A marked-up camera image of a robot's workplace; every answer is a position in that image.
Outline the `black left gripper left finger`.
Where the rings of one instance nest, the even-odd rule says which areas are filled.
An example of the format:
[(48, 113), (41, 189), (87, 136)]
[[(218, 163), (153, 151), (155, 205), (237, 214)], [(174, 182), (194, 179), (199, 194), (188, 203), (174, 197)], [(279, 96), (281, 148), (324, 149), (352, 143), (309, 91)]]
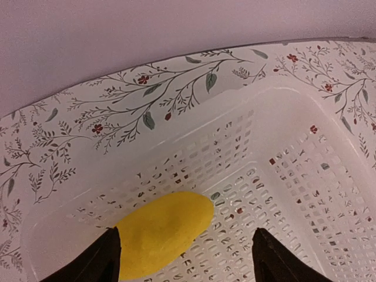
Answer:
[(44, 282), (118, 282), (120, 235), (117, 227), (107, 229), (77, 258), (44, 279)]

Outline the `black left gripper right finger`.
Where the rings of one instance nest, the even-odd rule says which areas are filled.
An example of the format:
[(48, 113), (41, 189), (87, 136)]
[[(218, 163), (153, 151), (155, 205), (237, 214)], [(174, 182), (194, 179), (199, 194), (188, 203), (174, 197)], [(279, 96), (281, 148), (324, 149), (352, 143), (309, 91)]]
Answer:
[(264, 228), (253, 235), (254, 277), (261, 281), (329, 281), (327, 277), (304, 264)]

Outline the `white perforated plastic basket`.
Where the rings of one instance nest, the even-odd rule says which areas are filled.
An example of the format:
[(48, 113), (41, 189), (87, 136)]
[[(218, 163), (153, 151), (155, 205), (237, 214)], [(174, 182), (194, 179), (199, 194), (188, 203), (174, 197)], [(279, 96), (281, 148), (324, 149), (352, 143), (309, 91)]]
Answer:
[(265, 228), (333, 281), (375, 280), (375, 136), (303, 89), (226, 92), (102, 155), (80, 150), (75, 176), (31, 210), (21, 237), (41, 281), (108, 227), (154, 199), (206, 196), (210, 227), (146, 281), (253, 281)]

